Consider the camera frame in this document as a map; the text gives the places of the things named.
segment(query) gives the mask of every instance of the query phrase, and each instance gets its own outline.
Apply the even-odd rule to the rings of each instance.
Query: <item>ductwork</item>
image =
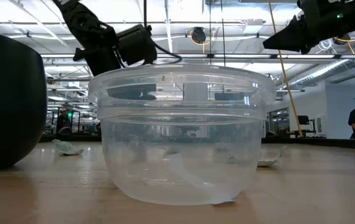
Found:
[[[344,72],[347,69],[355,67],[355,60],[345,59],[328,64],[318,65],[308,71],[296,76],[296,81],[290,82],[291,85],[309,85],[326,78],[332,77],[335,74]]]

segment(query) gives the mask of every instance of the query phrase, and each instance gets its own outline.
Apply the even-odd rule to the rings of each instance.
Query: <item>desk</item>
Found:
[[[235,203],[176,207],[125,196],[108,178],[100,143],[73,143],[81,156],[56,156],[41,143],[0,171],[1,224],[355,223],[355,149],[288,145]]]
[[[303,137],[306,137],[306,134],[316,134],[317,132],[316,131],[310,131],[310,130],[301,130],[302,131],[302,135]],[[290,132],[288,133],[290,136],[291,135],[295,135],[295,138],[298,138],[299,135],[300,135],[300,132],[299,131],[293,131],[293,132]]]

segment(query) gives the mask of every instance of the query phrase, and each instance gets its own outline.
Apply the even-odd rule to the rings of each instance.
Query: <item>ceiling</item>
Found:
[[[147,21],[153,29],[153,40],[175,54],[278,53],[276,50],[265,50],[262,45],[274,33],[266,0],[225,0],[223,11],[218,4],[220,0],[212,1],[215,3],[208,6],[203,0],[148,0]],[[143,0],[81,0],[81,3],[117,32],[143,23]],[[296,0],[272,0],[272,11],[277,31],[301,12]],[[209,44],[204,48],[190,38],[190,31],[195,27],[203,27],[207,34]],[[73,54],[77,47],[81,47],[66,28],[60,11],[51,0],[0,0],[0,34],[16,39],[43,55]],[[350,36],[355,39],[355,32]],[[318,55],[343,53],[350,53],[348,45],[335,45],[331,40],[320,43],[310,52]],[[75,63],[71,57],[59,59],[52,56],[44,58],[44,62],[47,78],[67,80],[49,82],[49,89],[82,89],[79,92],[52,91],[49,101],[59,102],[63,98],[70,102],[86,102],[85,90],[92,76],[85,62]],[[210,61],[206,58],[185,58],[184,62],[225,65],[223,60]],[[295,79],[318,64],[331,62],[321,59],[286,60],[285,69],[288,79]],[[227,59],[226,66],[271,75],[277,85],[282,80],[279,60]]]

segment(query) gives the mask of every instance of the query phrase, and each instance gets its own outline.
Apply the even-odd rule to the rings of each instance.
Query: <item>container rim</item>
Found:
[[[174,73],[188,73],[193,75],[217,75],[238,80],[251,80],[258,82],[263,88],[259,89],[266,104],[273,103],[276,99],[276,86],[274,82],[261,73],[218,65],[196,65],[196,64],[164,64],[164,65],[143,65],[137,67],[121,68],[97,75],[89,82],[89,98],[97,98],[99,93],[113,88],[109,82],[121,80],[135,75],[162,75]]]

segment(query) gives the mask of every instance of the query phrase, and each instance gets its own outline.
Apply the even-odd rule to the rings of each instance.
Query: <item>black pot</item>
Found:
[[[47,90],[42,57],[0,35],[0,169],[13,166],[42,136]]]

